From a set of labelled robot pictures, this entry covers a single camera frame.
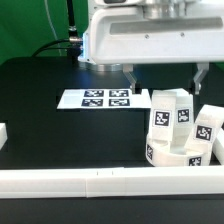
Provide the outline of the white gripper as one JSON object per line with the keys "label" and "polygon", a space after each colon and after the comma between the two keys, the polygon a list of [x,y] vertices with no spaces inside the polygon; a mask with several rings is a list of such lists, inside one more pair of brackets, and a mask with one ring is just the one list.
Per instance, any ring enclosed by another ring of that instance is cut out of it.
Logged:
{"label": "white gripper", "polygon": [[142,92],[132,64],[198,63],[198,95],[208,62],[224,60],[224,1],[91,1],[89,57],[121,63],[133,94]]}

